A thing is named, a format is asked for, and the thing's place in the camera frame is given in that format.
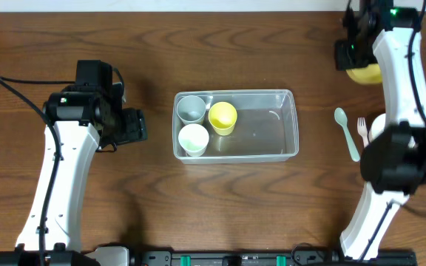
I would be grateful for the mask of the yellow plastic bowl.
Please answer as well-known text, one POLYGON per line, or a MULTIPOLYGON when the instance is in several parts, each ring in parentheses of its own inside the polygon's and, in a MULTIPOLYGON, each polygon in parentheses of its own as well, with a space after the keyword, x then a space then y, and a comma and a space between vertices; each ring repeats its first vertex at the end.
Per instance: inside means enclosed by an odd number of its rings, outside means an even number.
POLYGON ((369 64, 364 68, 347 69, 349 78, 362 85, 382 83, 382 73, 378 64, 369 64))

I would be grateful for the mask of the grey plastic cup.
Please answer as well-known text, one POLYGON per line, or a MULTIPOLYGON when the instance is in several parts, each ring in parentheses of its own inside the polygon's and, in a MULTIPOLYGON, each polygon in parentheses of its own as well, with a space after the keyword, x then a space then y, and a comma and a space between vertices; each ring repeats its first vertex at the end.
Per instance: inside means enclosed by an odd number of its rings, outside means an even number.
POLYGON ((177 116, 184 125, 202 124, 206 113, 206 104, 198 96, 189 95, 177 104, 177 116))

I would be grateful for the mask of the white plastic cup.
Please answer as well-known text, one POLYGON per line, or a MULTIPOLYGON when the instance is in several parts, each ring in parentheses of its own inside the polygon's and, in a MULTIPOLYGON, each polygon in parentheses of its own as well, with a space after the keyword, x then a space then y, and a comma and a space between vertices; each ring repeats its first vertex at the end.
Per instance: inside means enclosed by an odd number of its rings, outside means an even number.
POLYGON ((178 141, 190 157, 200 157, 206 151, 209 143, 209 133, 200 124, 189 124, 180 130, 178 141))

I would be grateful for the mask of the mint green plastic spoon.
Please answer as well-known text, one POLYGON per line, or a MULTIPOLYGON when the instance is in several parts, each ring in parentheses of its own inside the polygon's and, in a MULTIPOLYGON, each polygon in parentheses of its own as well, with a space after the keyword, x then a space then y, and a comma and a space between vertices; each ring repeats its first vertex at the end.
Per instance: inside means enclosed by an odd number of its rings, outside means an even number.
POLYGON ((359 152, 348 129, 348 118, 345 111, 340 107, 336 108, 334 111, 334 119, 342 127, 351 159, 354 162, 359 162, 359 152))

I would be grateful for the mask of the pale pink plastic fork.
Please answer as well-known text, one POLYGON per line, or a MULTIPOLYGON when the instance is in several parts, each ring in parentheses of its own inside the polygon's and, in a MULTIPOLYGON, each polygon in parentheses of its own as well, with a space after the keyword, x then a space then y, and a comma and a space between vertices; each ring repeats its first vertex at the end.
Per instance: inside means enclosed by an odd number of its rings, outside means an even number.
POLYGON ((362 138, 363 146, 366 147, 369 144, 368 140, 368 129, 366 126, 365 118, 359 117, 357 120, 357 131, 362 138))

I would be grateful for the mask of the white plastic bowl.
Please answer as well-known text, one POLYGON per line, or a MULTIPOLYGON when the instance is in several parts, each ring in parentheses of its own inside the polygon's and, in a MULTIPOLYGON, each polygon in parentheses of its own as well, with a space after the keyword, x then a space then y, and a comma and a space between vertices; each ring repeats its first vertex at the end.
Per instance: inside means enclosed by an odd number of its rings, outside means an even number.
POLYGON ((385 118, 386 114, 377 116, 371 124, 371 129, 368 133, 368 138, 372 142, 377 138, 385 129, 385 118))

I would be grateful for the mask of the yellow plastic cup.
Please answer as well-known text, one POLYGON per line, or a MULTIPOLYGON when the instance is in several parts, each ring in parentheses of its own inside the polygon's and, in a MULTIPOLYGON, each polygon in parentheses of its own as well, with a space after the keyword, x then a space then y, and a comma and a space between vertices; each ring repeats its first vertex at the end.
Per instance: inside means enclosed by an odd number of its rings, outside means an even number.
POLYGON ((218 135, 230 135, 237 122, 237 110, 228 102, 215 103, 209 110, 209 122, 218 135))

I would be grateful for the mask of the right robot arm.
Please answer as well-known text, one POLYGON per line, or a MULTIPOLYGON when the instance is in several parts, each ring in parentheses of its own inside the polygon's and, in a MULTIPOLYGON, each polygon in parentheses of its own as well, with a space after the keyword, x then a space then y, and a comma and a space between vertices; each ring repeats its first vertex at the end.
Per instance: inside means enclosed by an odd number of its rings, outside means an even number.
POLYGON ((359 155, 365 182, 348 227, 340 236, 341 265, 386 265, 379 243, 398 210, 426 184, 426 82, 421 60, 425 12, 388 0, 348 7, 347 36, 335 43, 335 62, 356 82, 377 68, 385 97, 385 124, 359 155))

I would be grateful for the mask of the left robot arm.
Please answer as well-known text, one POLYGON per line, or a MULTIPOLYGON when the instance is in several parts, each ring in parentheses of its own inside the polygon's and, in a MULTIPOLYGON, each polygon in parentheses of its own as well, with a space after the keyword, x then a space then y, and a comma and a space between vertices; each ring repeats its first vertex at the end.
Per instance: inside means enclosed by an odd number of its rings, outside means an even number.
POLYGON ((0 76, 0 84, 36 111, 46 127, 44 159, 30 215, 0 265, 133 265, 128 248, 108 245, 84 253, 81 209, 89 168, 106 146, 116 150, 148 137, 139 109, 124 108, 119 70, 100 60, 80 60, 74 81, 64 81, 38 108, 0 76))

